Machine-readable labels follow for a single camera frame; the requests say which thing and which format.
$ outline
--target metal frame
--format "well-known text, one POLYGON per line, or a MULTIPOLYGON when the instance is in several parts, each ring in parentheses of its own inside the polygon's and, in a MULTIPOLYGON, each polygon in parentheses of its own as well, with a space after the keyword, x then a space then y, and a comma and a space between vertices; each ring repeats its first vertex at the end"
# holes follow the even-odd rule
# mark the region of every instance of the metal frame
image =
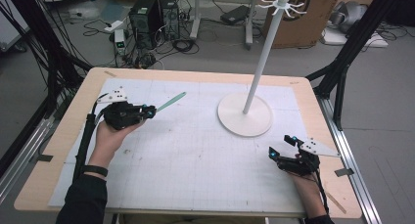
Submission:
POLYGON ((348 68, 396 2, 397 0, 373 0, 339 55, 328 66, 305 77, 311 81, 324 75, 320 84, 314 88, 315 94, 324 99, 330 98, 330 93, 337 85, 333 119, 339 130, 342 130, 342 107, 348 68))
POLYGON ((19 154, 10 164, 4 175, 0 179, 0 204, 13 189, 14 184, 26 169, 30 159, 33 158, 38 148, 43 143, 46 135, 54 125, 55 117, 52 115, 45 119, 41 119, 39 124, 33 130, 33 133, 24 144, 19 154))
POLYGON ((317 98, 320 108, 326 118, 327 125, 330 128, 332 137, 338 147, 339 153, 342 155, 343 163, 345 168, 351 168, 354 174, 349 175, 351 186, 356 194, 357 200, 359 201, 363 215, 366 221, 370 224, 381 224, 381 218, 379 217, 378 211, 375 204, 370 197, 369 191, 363 181, 363 177, 357 166, 357 162, 354 159, 353 153, 351 152, 350 146, 348 145, 345 133, 338 129, 335 120, 333 119, 334 109, 330 100, 317 98))

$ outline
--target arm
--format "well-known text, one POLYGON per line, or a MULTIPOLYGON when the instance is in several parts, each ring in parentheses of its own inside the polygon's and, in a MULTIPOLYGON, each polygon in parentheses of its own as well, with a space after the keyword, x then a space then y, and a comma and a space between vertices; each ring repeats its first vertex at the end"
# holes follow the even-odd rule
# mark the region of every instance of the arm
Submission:
POLYGON ((324 209, 323 202, 320 197, 320 190, 317 184, 314 182, 314 178, 311 175, 305 175, 299 177, 294 174, 290 174, 293 178, 294 184, 296 184, 297 191, 299 192, 302 205, 305 208, 307 218, 305 223, 333 223, 326 210, 324 209))
MULTIPOLYGON (((124 138, 143 124, 144 121, 116 131, 102 121, 97 128, 96 145, 88 165, 108 169, 124 138)), ((65 205, 58 214, 57 223, 103 223, 107 204, 104 179, 99 173, 85 172, 73 182, 65 197, 65 205)))

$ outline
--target round base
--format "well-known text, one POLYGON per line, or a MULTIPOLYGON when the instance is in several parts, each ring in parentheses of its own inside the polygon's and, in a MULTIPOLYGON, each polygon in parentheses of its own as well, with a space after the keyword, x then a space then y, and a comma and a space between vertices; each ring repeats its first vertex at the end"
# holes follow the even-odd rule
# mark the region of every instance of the round base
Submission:
POLYGON ((223 98, 217 107, 217 114, 223 126, 245 137, 259 136, 272 125, 272 110, 257 96, 254 96, 250 110, 243 113, 248 94, 231 94, 223 98))

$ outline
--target person's right hand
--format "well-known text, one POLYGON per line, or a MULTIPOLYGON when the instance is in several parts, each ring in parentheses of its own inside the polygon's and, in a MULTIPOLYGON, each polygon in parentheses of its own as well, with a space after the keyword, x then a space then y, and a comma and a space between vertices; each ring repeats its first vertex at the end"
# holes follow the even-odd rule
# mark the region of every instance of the person's right hand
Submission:
POLYGON ((313 218, 326 215, 326 209, 324 209, 320 190, 314 181, 314 177, 311 174, 302 177, 297 174, 290 174, 290 176, 293 178, 294 184, 296 184, 307 217, 313 218))
POLYGON ((100 122, 97 127, 95 149, 92 152, 91 158, 89 158, 88 164, 108 168, 111 159, 113 159, 116 150, 121 147, 124 138, 144 123, 145 120, 121 130, 115 130, 104 120, 100 122))

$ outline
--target computer tower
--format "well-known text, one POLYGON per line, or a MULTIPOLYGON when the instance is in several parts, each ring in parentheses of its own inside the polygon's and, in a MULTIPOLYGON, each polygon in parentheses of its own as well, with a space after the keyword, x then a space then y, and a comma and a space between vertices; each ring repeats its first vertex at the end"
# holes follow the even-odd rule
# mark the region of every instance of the computer tower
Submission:
POLYGON ((160 0, 164 40, 180 38, 179 8, 176 0, 160 0))
POLYGON ((137 48, 153 50, 157 47, 157 41, 154 34, 151 33, 137 33, 137 48))
POLYGON ((159 0, 137 0, 128 13, 132 31, 140 49, 154 49, 162 27, 159 0))
POLYGON ((135 32, 156 33, 162 26, 159 0, 137 0, 128 16, 135 32))

